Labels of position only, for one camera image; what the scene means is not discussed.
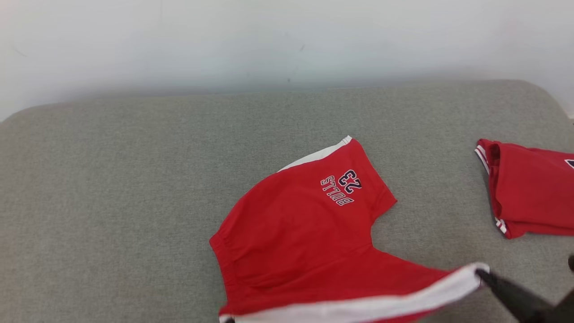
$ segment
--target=clothing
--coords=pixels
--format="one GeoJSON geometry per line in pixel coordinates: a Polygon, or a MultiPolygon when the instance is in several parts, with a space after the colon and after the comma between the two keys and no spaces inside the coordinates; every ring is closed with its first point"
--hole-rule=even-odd
{"type": "Polygon", "coordinates": [[[574,154],[480,139],[496,226],[508,239],[526,232],[574,235],[574,154]]]}
{"type": "Polygon", "coordinates": [[[442,271],[373,247],[371,226],[396,201],[351,137],[255,185],[210,240],[220,322],[405,322],[474,291],[485,264],[442,271]]]}

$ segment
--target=sofa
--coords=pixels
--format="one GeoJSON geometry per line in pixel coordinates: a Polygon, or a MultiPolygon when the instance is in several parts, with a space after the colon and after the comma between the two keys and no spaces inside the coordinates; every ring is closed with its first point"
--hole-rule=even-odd
{"type": "MultiPolygon", "coordinates": [[[[96,99],[0,123],[1,322],[217,322],[208,243],[290,162],[357,139],[398,202],[378,249],[444,270],[484,262],[557,302],[574,237],[496,228],[480,138],[574,152],[574,126],[519,80],[96,99]]],[[[488,289],[422,322],[514,322],[488,289]]]]}

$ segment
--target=red shorts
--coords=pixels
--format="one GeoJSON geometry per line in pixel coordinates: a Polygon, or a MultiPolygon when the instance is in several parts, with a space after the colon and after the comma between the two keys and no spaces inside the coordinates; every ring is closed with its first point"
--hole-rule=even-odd
{"type": "Polygon", "coordinates": [[[396,201],[351,137],[255,185],[210,240],[220,322],[404,322],[474,291],[484,264],[442,271],[373,247],[371,226],[396,201]]]}
{"type": "Polygon", "coordinates": [[[574,235],[574,154],[480,139],[497,227],[508,239],[526,232],[574,235]]]}

